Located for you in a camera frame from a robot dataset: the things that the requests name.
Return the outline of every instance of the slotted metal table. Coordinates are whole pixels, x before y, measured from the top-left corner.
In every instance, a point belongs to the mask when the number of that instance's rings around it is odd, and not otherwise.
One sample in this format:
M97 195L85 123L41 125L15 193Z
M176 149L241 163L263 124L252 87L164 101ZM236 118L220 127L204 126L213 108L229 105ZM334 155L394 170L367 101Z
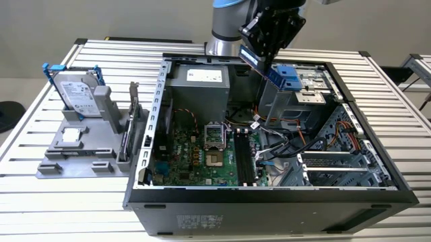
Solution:
M128 83L139 82L139 99L148 108L161 53L203 54L201 44L88 40L75 44L63 64L99 65L111 98L128 107ZM371 57L359 52L288 49L279 59L332 62L356 98L387 152L420 204L355 235L312 237L208 236L177 240L431 241L431 127ZM129 241L149 238L121 201L127 178L39 180L33 176L63 119L59 94L47 84L17 127L0 147L0 237L8 240Z
M402 67L408 67L420 77L427 87L431 87L431 55L410 54Z

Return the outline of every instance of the ram slot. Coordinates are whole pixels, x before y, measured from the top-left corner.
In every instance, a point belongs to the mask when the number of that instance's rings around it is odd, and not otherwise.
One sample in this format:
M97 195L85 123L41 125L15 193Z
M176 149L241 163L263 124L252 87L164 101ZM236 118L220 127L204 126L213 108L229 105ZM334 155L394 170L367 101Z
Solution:
M233 141L237 182L240 186L243 186L244 184L252 186L255 182L255 172L251 160L248 134L236 133L233 136Z

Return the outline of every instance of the green circuit board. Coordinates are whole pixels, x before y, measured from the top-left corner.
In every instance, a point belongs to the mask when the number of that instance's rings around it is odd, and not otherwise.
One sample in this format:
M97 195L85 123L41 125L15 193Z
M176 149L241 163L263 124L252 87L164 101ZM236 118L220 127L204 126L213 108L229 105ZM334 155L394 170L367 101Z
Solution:
M227 133L224 151L205 151L203 135L192 142L193 131L176 130L168 167L160 175L156 169L155 185L157 186L237 186L237 169L235 160L235 141L232 132ZM257 133L249 136L251 149L260 146ZM216 156L217 163L208 163L207 156ZM267 186L263 176L256 181L257 186Z

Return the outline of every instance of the label sticker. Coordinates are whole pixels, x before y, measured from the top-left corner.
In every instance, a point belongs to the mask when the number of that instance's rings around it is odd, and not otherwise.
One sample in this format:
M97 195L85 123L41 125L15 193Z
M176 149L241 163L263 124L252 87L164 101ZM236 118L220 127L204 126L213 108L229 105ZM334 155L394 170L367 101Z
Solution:
M220 228L223 215L176 215L180 229Z
M253 120L255 120L255 121L259 121L259 119L260 119L260 116L256 114L256 115L253 116Z
M223 82L221 70L189 69L187 71L187 80L189 82Z
M100 115L88 85L83 82L61 82L61 86L73 110L84 116Z
M260 123L253 122L249 127L255 130L259 126L260 126Z
M255 63L255 65L257 65L257 60L249 55L249 53L244 50L244 49L241 49L241 54L244 55L244 57L247 57L247 59L252 62L252 63Z

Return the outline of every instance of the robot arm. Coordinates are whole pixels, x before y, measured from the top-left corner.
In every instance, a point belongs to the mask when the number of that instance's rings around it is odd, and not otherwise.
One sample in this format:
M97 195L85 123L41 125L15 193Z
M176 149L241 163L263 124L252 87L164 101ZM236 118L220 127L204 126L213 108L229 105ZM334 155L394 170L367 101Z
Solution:
M257 0L253 19L240 27L248 48L241 46L240 57L263 74L279 50L288 46L306 24L306 19L299 16L299 7L304 3L306 0Z
M340 0L315 1L327 5ZM265 74L279 50L306 24L299 16L304 3L306 0L213 0L212 38L205 53L239 55Z

